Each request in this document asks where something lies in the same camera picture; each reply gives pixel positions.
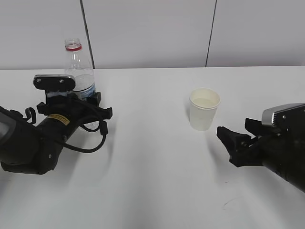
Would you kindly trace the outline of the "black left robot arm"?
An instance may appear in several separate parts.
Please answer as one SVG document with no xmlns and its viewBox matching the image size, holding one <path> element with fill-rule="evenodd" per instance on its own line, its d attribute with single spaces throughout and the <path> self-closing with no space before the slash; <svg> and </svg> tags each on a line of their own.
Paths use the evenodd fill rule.
<svg viewBox="0 0 305 229">
<path fill-rule="evenodd" d="M 95 93 L 87 101 L 76 94 L 46 98 L 45 102 L 25 110 L 0 109 L 0 165 L 4 171 L 43 175 L 54 170 L 63 148 L 80 153 L 93 153 L 105 143 L 107 120 L 112 108 L 99 107 L 101 94 Z M 86 124 L 98 122 L 95 129 Z M 101 142 L 92 149 L 69 145 L 67 140 L 79 128 L 99 132 Z"/>
</svg>

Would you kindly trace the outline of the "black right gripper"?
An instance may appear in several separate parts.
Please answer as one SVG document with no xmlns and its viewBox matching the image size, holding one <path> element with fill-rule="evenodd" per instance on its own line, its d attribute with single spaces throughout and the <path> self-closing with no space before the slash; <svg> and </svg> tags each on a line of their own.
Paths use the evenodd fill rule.
<svg viewBox="0 0 305 229">
<path fill-rule="evenodd" d="M 266 167 L 304 192 L 305 139 L 277 136 L 276 127 L 250 118 L 245 119 L 244 127 L 255 137 L 217 127 L 216 135 L 227 149 L 229 161 L 236 167 Z"/>
</svg>

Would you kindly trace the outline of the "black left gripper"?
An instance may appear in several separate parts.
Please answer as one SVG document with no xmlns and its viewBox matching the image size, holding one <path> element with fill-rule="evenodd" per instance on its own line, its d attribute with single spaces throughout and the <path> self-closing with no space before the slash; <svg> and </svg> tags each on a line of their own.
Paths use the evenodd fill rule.
<svg viewBox="0 0 305 229">
<path fill-rule="evenodd" d="M 95 92 L 86 98 L 79 99 L 75 94 L 67 96 L 46 97 L 46 102 L 39 103 L 37 110 L 39 114 L 51 117 L 61 115 L 65 124 L 76 123 L 83 129 L 96 129 L 100 120 L 112 118 L 112 107 L 100 108 L 101 93 Z"/>
</svg>

